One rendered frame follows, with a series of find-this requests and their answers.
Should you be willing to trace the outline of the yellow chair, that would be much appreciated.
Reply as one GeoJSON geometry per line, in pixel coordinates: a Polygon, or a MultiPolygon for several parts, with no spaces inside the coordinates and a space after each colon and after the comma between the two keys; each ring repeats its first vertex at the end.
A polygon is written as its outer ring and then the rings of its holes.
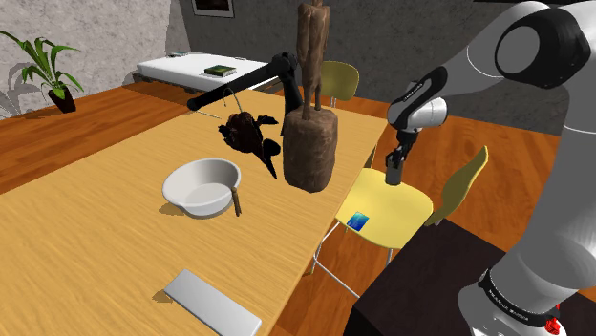
{"type": "Polygon", "coordinates": [[[389,263],[393,252],[403,248],[419,227],[438,225],[460,207],[488,159],[488,148],[483,146],[473,159],[455,171],[442,188],[438,208],[429,196],[413,186],[404,182],[389,185],[383,173],[364,168],[334,216],[335,224],[386,248],[389,263]],[[359,232],[346,225],[355,212],[370,218],[359,232]]]}

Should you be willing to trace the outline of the olive green chair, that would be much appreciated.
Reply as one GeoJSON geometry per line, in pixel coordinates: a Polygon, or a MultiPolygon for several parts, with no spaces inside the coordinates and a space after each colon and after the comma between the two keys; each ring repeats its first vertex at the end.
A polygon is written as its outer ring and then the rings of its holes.
{"type": "Polygon", "coordinates": [[[321,94],[330,98],[334,108],[337,100],[349,101],[359,84],[359,71],[352,65],[339,61],[324,61],[321,69],[321,94]]]}

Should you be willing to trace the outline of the blue card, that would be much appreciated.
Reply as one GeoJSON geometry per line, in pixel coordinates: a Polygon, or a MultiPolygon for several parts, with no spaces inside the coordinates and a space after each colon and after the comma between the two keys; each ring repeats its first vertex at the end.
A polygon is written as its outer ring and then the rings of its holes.
{"type": "Polygon", "coordinates": [[[347,221],[346,225],[353,231],[359,232],[370,218],[361,212],[355,212],[347,221]]]}

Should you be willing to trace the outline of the brown wooden figure statue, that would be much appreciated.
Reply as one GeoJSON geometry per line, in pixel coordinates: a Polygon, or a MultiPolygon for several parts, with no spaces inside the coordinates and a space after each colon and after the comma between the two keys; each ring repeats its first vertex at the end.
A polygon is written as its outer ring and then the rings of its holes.
{"type": "Polygon", "coordinates": [[[338,117],[321,106],[321,70],[330,29],[323,0],[298,7],[297,57],[304,103],[285,117],[283,168],[289,185],[316,193],[330,182],[338,140],[338,117]]]}

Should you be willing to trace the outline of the dark robot stand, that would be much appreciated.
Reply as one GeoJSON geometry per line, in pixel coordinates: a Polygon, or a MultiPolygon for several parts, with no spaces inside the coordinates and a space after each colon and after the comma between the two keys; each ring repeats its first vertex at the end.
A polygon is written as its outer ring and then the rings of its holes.
{"type": "Polygon", "coordinates": [[[518,250],[505,253],[449,220],[416,231],[353,305],[343,336],[472,336],[466,315],[491,324],[502,315],[477,284],[484,271],[521,308],[559,304],[561,332],[550,336],[596,336],[596,302],[559,284],[558,265],[531,268],[518,250]]]}

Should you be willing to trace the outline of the black desk lamp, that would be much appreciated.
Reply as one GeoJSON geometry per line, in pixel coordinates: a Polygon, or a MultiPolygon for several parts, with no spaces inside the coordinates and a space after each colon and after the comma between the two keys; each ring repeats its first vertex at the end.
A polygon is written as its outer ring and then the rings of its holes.
{"type": "Polygon", "coordinates": [[[287,115],[304,105],[303,98],[295,81],[294,71],[297,66],[298,61],[295,55],[290,52],[278,53],[263,67],[244,74],[205,94],[189,99],[187,101],[187,108],[191,111],[198,111],[206,105],[231,95],[231,93],[240,92],[260,82],[278,77],[284,87],[285,115],[287,115]]]}

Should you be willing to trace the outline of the white bowl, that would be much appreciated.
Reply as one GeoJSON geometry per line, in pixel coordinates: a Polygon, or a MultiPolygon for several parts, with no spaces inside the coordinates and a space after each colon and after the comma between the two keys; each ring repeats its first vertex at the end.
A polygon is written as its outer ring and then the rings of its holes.
{"type": "Polygon", "coordinates": [[[190,216],[212,218],[234,204],[232,188],[239,186],[241,177],[235,163],[203,158],[173,171],[162,185],[162,194],[190,216]]]}

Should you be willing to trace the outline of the white bed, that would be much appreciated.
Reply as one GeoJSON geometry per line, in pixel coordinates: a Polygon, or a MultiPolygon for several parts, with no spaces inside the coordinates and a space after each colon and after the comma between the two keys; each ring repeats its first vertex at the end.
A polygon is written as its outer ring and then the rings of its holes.
{"type": "Polygon", "coordinates": [[[145,77],[208,92],[220,87],[224,83],[261,68],[265,64],[266,62],[249,59],[191,52],[184,56],[166,56],[138,63],[138,72],[145,77]],[[205,69],[217,65],[235,68],[237,72],[226,77],[219,77],[204,72],[205,69]]]}

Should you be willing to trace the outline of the light wooden table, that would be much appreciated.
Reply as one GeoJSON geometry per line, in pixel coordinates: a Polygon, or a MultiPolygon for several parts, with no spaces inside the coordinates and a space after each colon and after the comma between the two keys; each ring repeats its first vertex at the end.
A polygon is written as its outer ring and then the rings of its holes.
{"type": "Polygon", "coordinates": [[[351,188],[384,119],[339,111],[328,187],[288,185],[225,145],[236,104],[281,119],[284,100],[244,91],[196,113],[185,94],[142,85],[0,121],[0,336],[210,336],[162,290],[183,270],[261,319],[267,336],[351,188]],[[240,213],[198,220],[161,186],[184,163],[225,158],[242,173],[240,213]]]}

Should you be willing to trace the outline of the green potted plant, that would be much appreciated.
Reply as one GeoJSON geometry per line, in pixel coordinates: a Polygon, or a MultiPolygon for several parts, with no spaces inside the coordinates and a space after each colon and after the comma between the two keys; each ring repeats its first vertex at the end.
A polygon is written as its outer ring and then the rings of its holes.
{"type": "Polygon", "coordinates": [[[78,52],[78,49],[55,45],[45,37],[37,37],[31,42],[19,40],[7,31],[0,31],[0,35],[14,41],[32,59],[32,64],[21,70],[23,82],[33,81],[34,77],[38,76],[42,80],[40,85],[42,93],[47,93],[62,114],[75,112],[75,100],[70,89],[73,88],[77,92],[83,92],[84,89],[71,74],[63,73],[56,68],[56,58],[62,51],[78,52]]]}

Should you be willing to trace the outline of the framed wall picture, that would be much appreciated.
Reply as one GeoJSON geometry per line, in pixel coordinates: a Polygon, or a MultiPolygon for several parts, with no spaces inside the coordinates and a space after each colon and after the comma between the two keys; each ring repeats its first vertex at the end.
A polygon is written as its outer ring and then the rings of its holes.
{"type": "Polygon", "coordinates": [[[207,17],[234,18],[232,0],[191,0],[195,15],[207,17]]]}

